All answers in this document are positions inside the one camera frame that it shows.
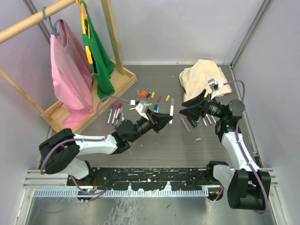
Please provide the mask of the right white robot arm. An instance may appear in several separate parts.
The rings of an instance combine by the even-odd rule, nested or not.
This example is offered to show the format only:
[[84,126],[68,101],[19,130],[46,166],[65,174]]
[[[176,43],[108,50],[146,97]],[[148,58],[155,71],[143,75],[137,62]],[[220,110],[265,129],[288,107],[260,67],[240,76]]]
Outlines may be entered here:
[[202,119],[206,115],[219,119],[215,124],[215,133],[229,153],[234,170],[225,162],[210,161],[205,174],[208,183],[221,183],[227,190],[227,200],[232,209],[266,213],[269,209],[271,176],[260,169],[244,144],[239,128],[239,121],[245,110],[244,103],[233,99],[224,105],[203,90],[181,105],[184,108],[180,110],[180,114],[193,120]]

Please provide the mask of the pink pen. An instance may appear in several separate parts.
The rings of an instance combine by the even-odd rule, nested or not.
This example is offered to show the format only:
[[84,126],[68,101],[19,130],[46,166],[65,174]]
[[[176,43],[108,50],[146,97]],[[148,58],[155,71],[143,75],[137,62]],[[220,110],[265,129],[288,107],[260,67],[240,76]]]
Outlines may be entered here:
[[185,129],[186,129],[187,131],[190,131],[190,129],[189,129],[188,125],[186,124],[184,118],[183,118],[182,116],[180,116],[180,119],[181,119],[181,121],[182,121],[182,123],[183,123]]

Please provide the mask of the orange black highlighter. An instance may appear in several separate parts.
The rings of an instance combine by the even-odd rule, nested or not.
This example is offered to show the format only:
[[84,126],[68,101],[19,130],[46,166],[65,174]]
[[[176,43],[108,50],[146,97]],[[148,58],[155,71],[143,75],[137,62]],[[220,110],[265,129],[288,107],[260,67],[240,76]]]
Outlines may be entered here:
[[187,120],[192,125],[192,127],[197,127],[197,122],[195,120],[191,119],[190,117],[187,117]]

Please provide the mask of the grey cap marker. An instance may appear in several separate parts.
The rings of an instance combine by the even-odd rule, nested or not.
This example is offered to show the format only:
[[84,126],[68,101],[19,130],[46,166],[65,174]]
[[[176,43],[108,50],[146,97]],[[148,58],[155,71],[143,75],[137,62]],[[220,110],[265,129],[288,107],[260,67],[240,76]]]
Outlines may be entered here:
[[173,116],[173,111],[174,111],[174,98],[171,99],[170,116]]

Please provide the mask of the orange highlighter cap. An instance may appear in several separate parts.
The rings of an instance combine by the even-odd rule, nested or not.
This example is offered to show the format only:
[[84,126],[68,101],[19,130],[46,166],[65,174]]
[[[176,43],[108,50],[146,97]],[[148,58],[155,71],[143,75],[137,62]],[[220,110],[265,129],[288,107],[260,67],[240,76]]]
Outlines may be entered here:
[[141,96],[142,96],[142,97],[145,97],[145,96],[146,96],[146,94],[147,94],[147,92],[146,92],[146,91],[142,91],[142,92],[141,92]]

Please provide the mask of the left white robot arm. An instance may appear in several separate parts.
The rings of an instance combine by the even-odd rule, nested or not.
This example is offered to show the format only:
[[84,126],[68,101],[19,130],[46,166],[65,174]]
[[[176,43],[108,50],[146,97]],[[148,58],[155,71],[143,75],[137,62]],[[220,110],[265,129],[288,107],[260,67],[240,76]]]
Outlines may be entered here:
[[173,117],[166,113],[147,110],[146,116],[136,123],[123,120],[115,131],[104,136],[84,136],[74,134],[65,128],[39,145],[42,159],[41,174],[68,174],[82,185],[88,186],[94,180],[93,170],[86,160],[79,156],[92,154],[121,154],[130,149],[130,143],[135,142],[148,131],[158,133]]

